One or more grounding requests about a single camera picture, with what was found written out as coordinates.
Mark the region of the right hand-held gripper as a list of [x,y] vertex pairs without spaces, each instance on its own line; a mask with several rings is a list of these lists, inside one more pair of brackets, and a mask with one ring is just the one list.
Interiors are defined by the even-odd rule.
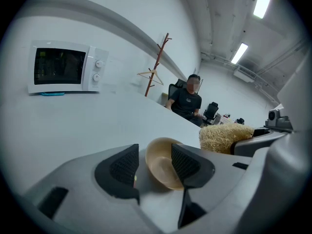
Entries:
[[293,132],[258,128],[230,147],[231,155],[246,157],[270,147],[259,185],[233,234],[312,234],[312,54],[278,98]]

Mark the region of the wooden clothes hanger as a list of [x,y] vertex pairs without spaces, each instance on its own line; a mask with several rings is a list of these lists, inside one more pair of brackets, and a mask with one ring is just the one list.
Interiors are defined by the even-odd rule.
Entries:
[[151,82],[155,82],[155,83],[158,83],[160,85],[164,85],[164,83],[162,82],[162,80],[158,76],[157,70],[155,70],[155,69],[149,70],[148,72],[137,73],[137,75],[144,77],[144,78],[147,78]]

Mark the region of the white microwave oven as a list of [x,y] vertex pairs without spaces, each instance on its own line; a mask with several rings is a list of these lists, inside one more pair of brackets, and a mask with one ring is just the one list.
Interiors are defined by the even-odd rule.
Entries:
[[28,59],[28,92],[99,92],[109,52],[94,46],[34,40]]

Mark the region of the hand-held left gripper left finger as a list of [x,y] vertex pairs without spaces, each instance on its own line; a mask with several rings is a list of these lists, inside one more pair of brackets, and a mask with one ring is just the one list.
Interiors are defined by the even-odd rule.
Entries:
[[139,221],[138,151],[138,144],[130,144],[74,158],[32,186],[23,200],[54,221]]

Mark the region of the brown wooden coat rack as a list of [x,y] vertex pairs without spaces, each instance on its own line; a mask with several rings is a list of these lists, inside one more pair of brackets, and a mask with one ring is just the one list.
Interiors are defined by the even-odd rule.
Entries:
[[[167,43],[169,40],[172,40],[172,38],[169,37],[169,33],[167,33],[167,34],[165,35],[165,38],[164,38],[164,40],[163,40],[163,43],[162,43],[161,45],[157,44],[157,46],[158,46],[158,48],[159,48],[159,52],[157,53],[157,58],[156,58],[156,62],[155,62],[155,64],[154,64],[153,69],[157,70],[157,67],[158,67],[159,64],[160,64],[160,59],[161,59],[161,57],[162,57],[162,53],[163,53],[164,47],[165,47],[166,43]],[[146,91],[145,91],[145,94],[144,94],[145,97],[147,97],[150,88],[153,87],[153,86],[154,86],[154,84],[152,84],[152,82],[149,81],[149,83],[148,83],[148,85],[147,85],[147,88],[146,88]]]

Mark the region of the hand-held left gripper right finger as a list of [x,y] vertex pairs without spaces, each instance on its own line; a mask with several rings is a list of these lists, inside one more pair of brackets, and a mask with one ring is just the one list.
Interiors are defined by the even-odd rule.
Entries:
[[178,228],[211,212],[245,174],[250,157],[233,156],[173,144],[172,165],[183,187]]

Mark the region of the white air conditioner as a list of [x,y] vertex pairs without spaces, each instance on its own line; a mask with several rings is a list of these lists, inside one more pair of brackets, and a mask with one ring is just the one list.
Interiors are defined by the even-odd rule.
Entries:
[[256,79],[255,73],[242,66],[238,66],[233,75],[245,82],[254,82]]

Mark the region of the ceiling light panel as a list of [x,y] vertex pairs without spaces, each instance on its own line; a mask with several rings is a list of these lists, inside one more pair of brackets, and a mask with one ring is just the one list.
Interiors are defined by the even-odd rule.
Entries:
[[236,51],[234,57],[232,58],[231,63],[232,64],[237,64],[238,61],[244,55],[244,53],[247,51],[247,49],[248,49],[248,45],[246,45],[245,43],[241,43],[240,47],[238,48],[238,50]]
[[260,19],[264,18],[269,4],[270,0],[257,0],[253,11],[253,15]]

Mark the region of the black office chair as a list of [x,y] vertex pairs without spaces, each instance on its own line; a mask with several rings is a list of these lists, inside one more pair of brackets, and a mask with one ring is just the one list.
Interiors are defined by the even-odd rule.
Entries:
[[175,84],[170,84],[169,89],[168,89],[168,99],[174,99],[176,100],[174,93],[181,88],[186,88],[187,87],[187,82],[178,79]]
[[218,104],[215,102],[212,102],[208,105],[203,115],[206,120],[214,120],[217,111],[218,111]]

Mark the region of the white side table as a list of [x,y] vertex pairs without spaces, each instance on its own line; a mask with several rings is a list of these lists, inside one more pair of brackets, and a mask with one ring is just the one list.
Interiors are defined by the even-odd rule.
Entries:
[[229,117],[220,115],[219,113],[215,115],[213,125],[228,124],[228,123],[234,123],[234,120],[232,120]]

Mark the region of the beige fluffy sponge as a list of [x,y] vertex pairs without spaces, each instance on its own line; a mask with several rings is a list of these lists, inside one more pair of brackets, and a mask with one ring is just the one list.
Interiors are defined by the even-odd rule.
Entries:
[[254,131],[250,126],[237,123],[208,125],[199,131],[200,148],[230,154],[234,143],[252,138]]

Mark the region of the tan bowl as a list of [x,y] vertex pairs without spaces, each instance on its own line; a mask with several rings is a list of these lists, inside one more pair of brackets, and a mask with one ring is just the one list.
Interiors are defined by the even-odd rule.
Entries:
[[184,187],[172,165],[172,145],[178,140],[160,137],[151,141],[145,152],[146,165],[151,175],[163,186],[171,190],[183,191]]

